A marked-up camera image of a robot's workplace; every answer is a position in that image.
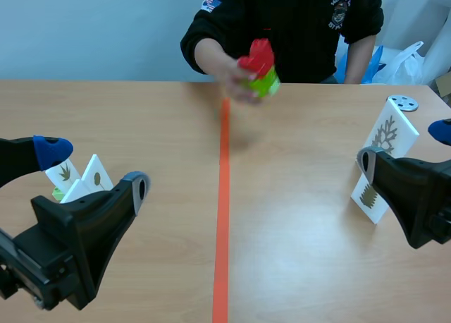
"blue plastic bag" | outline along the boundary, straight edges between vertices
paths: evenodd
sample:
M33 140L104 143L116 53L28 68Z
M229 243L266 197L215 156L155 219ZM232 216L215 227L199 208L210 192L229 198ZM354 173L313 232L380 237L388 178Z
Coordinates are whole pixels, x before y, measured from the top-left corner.
M378 50L374 53L371 61L369 62L368 68L366 69L364 78L362 79L362 84L369 84L373 82L373 77L379 70L379 62L382 57L383 46L380 46ZM340 63L337 66L337 71L335 73L335 78L338 83L344 83L345 74L346 74L346 63L347 63L347 51L346 54L341 59Z

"black sweatshirt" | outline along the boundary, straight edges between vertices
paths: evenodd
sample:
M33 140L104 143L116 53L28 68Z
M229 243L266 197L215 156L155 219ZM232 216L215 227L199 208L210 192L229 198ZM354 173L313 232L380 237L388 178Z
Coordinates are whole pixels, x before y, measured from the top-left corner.
M335 72L339 35L348 44L381 31L381 0L204 0L181 42L183 56L203 73L194 48L215 39L237 59L267 38L282 82L318 83Z

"embroidered logo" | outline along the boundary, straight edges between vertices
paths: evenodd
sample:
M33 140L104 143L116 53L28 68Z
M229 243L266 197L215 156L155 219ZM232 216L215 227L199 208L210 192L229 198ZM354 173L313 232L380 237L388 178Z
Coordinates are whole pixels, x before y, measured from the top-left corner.
M329 28L339 30L343 26L346 12L351 6L351 0L333 0L331 5L333 6L333 15L332 21L329 22Z

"metal plate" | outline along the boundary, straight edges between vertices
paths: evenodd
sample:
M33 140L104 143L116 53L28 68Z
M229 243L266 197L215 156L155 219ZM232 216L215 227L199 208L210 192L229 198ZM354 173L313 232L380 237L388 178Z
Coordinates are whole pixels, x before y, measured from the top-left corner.
M391 95L388 98L392 99L402 111L416 111L418 109L418 102L411 97L404 95Z

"tree symbol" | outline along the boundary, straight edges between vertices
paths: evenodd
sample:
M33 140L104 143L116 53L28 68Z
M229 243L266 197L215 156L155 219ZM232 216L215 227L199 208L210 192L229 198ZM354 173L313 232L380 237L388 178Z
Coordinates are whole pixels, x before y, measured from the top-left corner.
M391 154L394 149L392 141L397 136L397 128L392 129L394 123L393 115L390 116L389 120L385 120L385 124L381 124L371 145L380 147L384 149L387 154Z
M66 163L66 169L64 169L63 166L60 166L61 170L63 171L62 173L60 173L60 175L63 177L63 182L66 181L70 181L72 182L72 180L70 179L70 168L68 168L68 164Z
M397 136L397 128L392 129L395 121L393 120L393 115L390 116L390 119L385 120L385 123L381 124L376 135L374 136L374 140L371 143L374 147L382 148L386 153L391 154L391 152L395 149L393 147L392 141ZM368 208L374 207L374 203L376 202L376 198L378 197L378 193L371 187L369 184L366 185L364 192L360 196L360 200L364 205Z
M364 205L368 208L374 207L374 203L376 202L376 198L378 197L378 193L371 187L369 184L366 185L362 196L360 196L360 200Z
M100 187L105 190L105 188L103 187L103 185L100 183L100 174L99 173L95 173L94 174L94 184L95 185L100 185Z

